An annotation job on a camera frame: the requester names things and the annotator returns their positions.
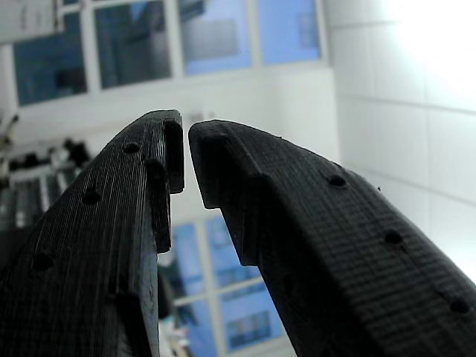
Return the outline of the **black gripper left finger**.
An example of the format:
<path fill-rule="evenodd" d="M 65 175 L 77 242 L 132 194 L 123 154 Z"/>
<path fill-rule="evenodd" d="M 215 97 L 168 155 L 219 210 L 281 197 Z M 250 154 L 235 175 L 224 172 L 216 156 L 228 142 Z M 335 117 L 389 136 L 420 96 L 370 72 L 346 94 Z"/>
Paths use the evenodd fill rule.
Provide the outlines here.
<path fill-rule="evenodd" d="M 24 239 L 1 244 L 1 354 L 157 356 L 157 256 L 183 189 L 177 110 L 119 132 Z"/>

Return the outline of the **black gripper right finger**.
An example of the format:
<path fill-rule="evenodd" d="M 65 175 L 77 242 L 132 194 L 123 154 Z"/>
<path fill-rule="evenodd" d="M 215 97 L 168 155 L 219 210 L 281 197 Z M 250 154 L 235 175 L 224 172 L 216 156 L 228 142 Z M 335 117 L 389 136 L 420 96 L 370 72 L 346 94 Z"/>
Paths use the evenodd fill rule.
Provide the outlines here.
<path fill-rule="evenodd" d="M 204 205 L 298 356 L 473 356 L 475 284 L 365 178 L 224 120 L 188 133 Z"/>

